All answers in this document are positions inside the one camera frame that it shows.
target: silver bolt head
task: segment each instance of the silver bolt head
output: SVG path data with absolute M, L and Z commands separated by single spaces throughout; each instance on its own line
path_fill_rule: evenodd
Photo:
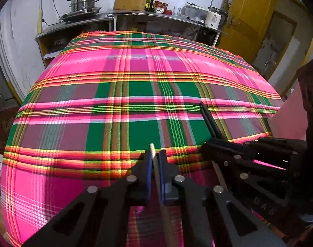
M 241 179 L 248 179 L 249 175 L 246 172 L 240 174 Z
M 89 193 L 96 193 L 97 190 L 98 190 L 98 187 L 96 187 L 96 186 L 90 186 L 90 187 L 88 187 L 88 189 L 87 189 L 87 191 L 88 191 Z
M 177 175 L 177 176 L 175 176 L 175 180 L 177 182 L 183 182 L 185 180 L 185 176 Z
M 219 185 L 217 185 L 217 186 L 214 186 L 214 192 L 216 192 L 216 193 L 222 193 L 224 191 L 224 188 L 222 187 L 222 186 L 219 186 Z
M 127 181 L 128 182 L 135 182 L 137 180 L 137 177 L 134 175 L 129 175 L 127 176 Z

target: wooden door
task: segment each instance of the wooden door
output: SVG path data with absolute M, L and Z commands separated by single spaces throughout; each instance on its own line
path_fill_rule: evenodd
M 264 39 L 276 0 L 233 0 L 218 47 L 251 64 Z

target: kitchen counter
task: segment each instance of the kitchen counter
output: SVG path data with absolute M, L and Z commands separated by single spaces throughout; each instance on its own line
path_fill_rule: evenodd
M 97 14 L 96 16 L 88 19 L 83 19 L 79 21 L 74 21 L 74 22 L 60 22 L 57 24 L 54 24 L 52 26 L 49 26 L 47 29 L 45 29 L 42 33 L 38 34 L 35 39 L 43 37 L 45 35 L 57 32 L 62 29 L 67 29 L 70 27 L 78 26 L 78 25 L 83 25 L 83 24 L 88 24 L 88 23 L 95 23 L 95 22 L 100 22 L 100 21 L 110 21 L 110 25 L 113 21 L 114 17 L 113 16 L 107 16 L 105 13 Z
M 68 23 L 60 22 L 52 26 L 48 26 L 48 28 L 45 29 L 42 33 L 38 34 L 35 37 L 35 40 L 39 45 L 41 57 L 45 67 L 48 66 L 48 64 L 60 53 L 61 49 L 63 49 L 70 40 L 72 40 L 74 37 L 81 33 L 82 30 L 81 26 L 86 24 L 98 23 L 99 25 L 103 26 L 101 30 L 116 31 L 117 16 L 119 15 L 139 15 L 171 19 L 206 28 L 216 33 L 216 37 L 214 38 L 212 46 L 216 45 L 216 42 L 221 33 L 226 34 L 220 29 L 213 29 L 180 16 L 158 14 L 155 12 L 146 12 L 146 11 L 110 10 L 106 13 L 97 14 L 96 16 L 88 19 Z
M 198 22 L 195 22 L 193 20 L 190 20 L 188 18 L 183 18 L 180 16 L 174 16 L 174 15 L 165 15 L 165 14 L 158 14 L 155 12 L 149 12 L 149 11 L 134 11 L 134 10 L 110 10 L 106 12 L 106 15 L 108 16 L 118 16 L 118 15 L 139 15 L 139 16 L 153 16 L 153 17 L 159 17 L 159 18 L 167 18 L 167 19 L 173 19 L 173 20 L 178 20 L 178 21 L 182 21 L 182 22 L 186 22 L 192 25 L 197 25 L 197 26 L 201 26 L 203 28 L 206 29 L 210 29 L 210 30 L 214 30 L 217 33 L 222 33 L 222 34 L 226 34 L 225 32 L 223 32 L 221 29 L 214 29 L 211 27 L 207 27 L 203 24 L 200 24 Z

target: plaid cloth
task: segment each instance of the plaid cloth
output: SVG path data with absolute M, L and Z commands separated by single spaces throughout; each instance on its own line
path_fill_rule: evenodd
M 37 80 L 7 142 L 1 199 L 10 240 L 20 246 L 91 185 L 129 174 L 154 143 L 182 174 L 218 183 L 198 147 L 210 138 L 203 101 L 233 142 L 270 136 L 280 96 L 239 56 L 181 38 L 131 31 L 73 39 Z M 153 192 L 132 207 L 128 246 L 164 246 Z M 178 207 L 173 231 L 182 244 Z

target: chopsticks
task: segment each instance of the chopsticks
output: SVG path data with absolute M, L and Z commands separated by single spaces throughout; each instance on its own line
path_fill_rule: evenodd
M 210 132 L 211 137 L 227 141 L 225 136 L 220 132 L 219 127 L 216 124 L 216 122 L 215 122 L 214 118 L 212 117 L 210 111 L 208 110 L 207 106 L 204 105 L 203 102 L 200 102 L 200 111 L 201 111 L 202 117 L 205 121 L 205 124 L 208 127 L 208 130 Z
M 160 212 L 161 212 L 162 221 L 163 221 L 163 231 L 165 233 L 166 245 L 167 247 L 177 247 L 179 246 L 179 244 L 177 242 L 176 236 L 173 234 L 169 208 L 164 206 L 163 202 L 161 201 L 159 163 L 156 157 L 154 144 L 152 143 L 149 144 L 149 149 L 151 150 L 151 153 L 152 153 L 155 183 L 156 183 L 157 194 L 159 198 Z

